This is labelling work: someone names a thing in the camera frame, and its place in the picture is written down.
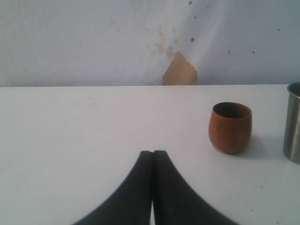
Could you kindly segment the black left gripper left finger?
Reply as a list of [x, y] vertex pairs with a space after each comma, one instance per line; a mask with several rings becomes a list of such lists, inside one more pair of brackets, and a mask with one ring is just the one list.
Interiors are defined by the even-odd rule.
[[100, 206], [77, 225], [149, 225], [154, 155], [141, 151], [130, 173]]

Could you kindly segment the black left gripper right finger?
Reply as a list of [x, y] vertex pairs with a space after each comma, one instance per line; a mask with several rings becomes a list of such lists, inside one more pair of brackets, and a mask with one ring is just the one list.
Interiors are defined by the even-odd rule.
[[157, 225], [230, 225], [183, 179], [166, 151], [154, 152], [153, 207]]

